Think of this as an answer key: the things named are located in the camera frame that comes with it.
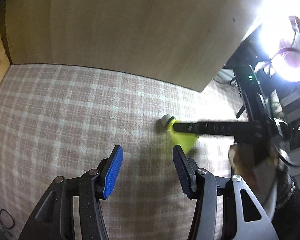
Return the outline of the person right hand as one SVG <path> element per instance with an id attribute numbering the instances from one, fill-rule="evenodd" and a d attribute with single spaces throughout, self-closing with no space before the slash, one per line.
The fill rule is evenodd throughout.
<path id="1" fill-rule="evenodd" d="M 250 144 L 233 144 L 228 157 L 235 175 L 241 176 L 261 204 L 264 204 L 274 187 L 277 165 L 276 152 L 267 146 L 257 150 Z"/>

